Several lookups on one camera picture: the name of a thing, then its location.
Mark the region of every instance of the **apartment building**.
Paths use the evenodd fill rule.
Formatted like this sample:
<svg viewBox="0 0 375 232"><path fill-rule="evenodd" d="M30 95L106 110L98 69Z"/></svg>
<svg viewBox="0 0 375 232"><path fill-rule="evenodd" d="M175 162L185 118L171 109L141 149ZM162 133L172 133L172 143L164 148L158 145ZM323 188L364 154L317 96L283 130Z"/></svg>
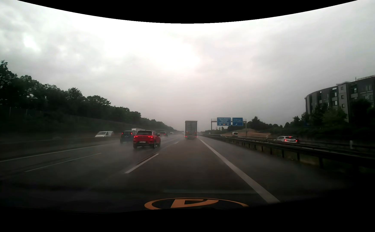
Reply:
<svg viewBox="0 0 375 232"><path fill-rule="evenodd" d="M341 107L347 113L347 121L349 121L352 115L350 114L352 102L361 98L375 105L375 75L359 78L353 82L345 81L310 93L305 97L305 110L307 113L312 113L317 105L325 103L332 108Z"/></svg>

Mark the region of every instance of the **rear window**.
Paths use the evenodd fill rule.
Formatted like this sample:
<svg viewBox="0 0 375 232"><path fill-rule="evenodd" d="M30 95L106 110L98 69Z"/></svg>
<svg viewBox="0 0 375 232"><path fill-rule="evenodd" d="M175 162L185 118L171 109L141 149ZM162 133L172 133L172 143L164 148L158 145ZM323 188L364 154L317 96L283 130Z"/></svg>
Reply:
<svg viewBox="0 0 375 232"><path fill-rule="evenodd" d="M139 131L139 132L137 132L137 134L139 134L139 135L151 135L152 132L149 131L149 130L144 130L144 131Z"/></svg>

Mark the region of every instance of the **white car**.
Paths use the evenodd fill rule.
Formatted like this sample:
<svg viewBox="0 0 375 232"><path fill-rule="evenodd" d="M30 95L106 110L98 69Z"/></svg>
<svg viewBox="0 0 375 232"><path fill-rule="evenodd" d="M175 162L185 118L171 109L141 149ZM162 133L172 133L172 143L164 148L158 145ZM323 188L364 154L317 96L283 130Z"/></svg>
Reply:
<svg viewBox="0 0 375 232"><path fill-rule="evenodd" d="M292 142L292 143L298 143L298 137L294 136L279 136L275 139L275 141L278 142Z"/></svg>
<svg viewBox="0 0 375 232"><path fill-rule="evenodd" d="M95 137L111 137L113 135L113 131L100 131L96 134Z"/></svg>

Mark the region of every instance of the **solid white line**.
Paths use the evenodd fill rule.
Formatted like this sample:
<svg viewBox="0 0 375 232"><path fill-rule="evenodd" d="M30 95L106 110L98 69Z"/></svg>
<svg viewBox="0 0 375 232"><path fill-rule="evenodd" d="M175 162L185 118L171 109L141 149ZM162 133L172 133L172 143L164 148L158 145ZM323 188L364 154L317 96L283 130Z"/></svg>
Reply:
<svg viewBox="0 0 375 232"><path fill-rule="evenodd" d="M135 170L136 168L140 167L142 164L144 164L145 162L147 162L147 161L153 159L153 158L154 158L155 156L157 156L157 155L159 155L159 153L157 153L156 155L154 155L154 156L148 158L147 160L145 160L145 161L139 163L137 166L135 166L135 167L133 167L132 169L130 169L130 170L128 170L127 172L125 172L125 174L130 173L131 171L133 171L133 170Z"/></svg>
<svg viewBox="0 0 375 232"><path fill-rule="evenodd" d="M104 145L107 145L107 144L90 146L90 147L98 147L98 146L104 146ZM79 149L85 149L85 148L89 148L89 147L81 147L81 148L75 148L75 149L64 150L64 151L73 151L73 150L79 150ZM19 157L19 158L14 158L14 159L6 159L6 160L0 161L0 163L1 162L6 162L6 161L12 161L12 160L16 160L16 159L25 159L25 158L35 157L35 156L49 155L49 154L54 154L54 153L59 153L59 152L64 152L64 151L55 151L55 152L50 152L50 153L45 153L45 154L39 154L39 155L33 155L33 156L25 156L25 157Z"/></svg>
<svg viewBox="0 0 375 232"><path fill-rule="evenodd" d="M211 151L213 151L227 166L229 166L238 176L240 176L251 188L253 188L267 203L276 203L280 202L275 196L273 196L270 192L264 189L260 184L250 178L246 173L242 172L238 167L228 161L225 157L223 157L219 152L215 151L209 145L207 145L203 140L204 143Z"/></svg>
<svg viewBox="0 0 375 232"><path fill-rule="evenodd" d="M57 165L57 164L61 164L61 163L66 163L66 162L70 162L70 161L77 160L77 159L82 159L82 158L89 157L89 156L84 156L84 157L80 157L80 158L76 158L76 159L71 159L71 160L68 160L68 161L60 162L60 163L54 163L54 164L46 165L46 166L39 167L39 168L34 168L34 169L31 169L31 170L28 170L28 171L24 171L24 172L30 172L30 171L34 171L34 170L37 170L37 169L46 168L46 167L49 167L49 166L53 166L53 165Z"/></svg>

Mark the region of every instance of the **blue highway sign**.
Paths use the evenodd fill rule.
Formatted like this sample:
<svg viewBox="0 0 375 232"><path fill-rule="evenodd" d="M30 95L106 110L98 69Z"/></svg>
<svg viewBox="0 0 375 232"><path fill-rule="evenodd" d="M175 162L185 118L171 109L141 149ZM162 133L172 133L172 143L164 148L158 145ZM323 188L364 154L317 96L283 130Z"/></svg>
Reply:
<svg viewBox="0 0 375 232"><path fill-rule="evenodd" d="M233 126L243 126L243 118L232 118Z"/></svg>
<svg viewBox="0 0 375 232"><path fill-rule="evenodd" d="M231 118L217 118L217 125L230 125Z"/></svg>

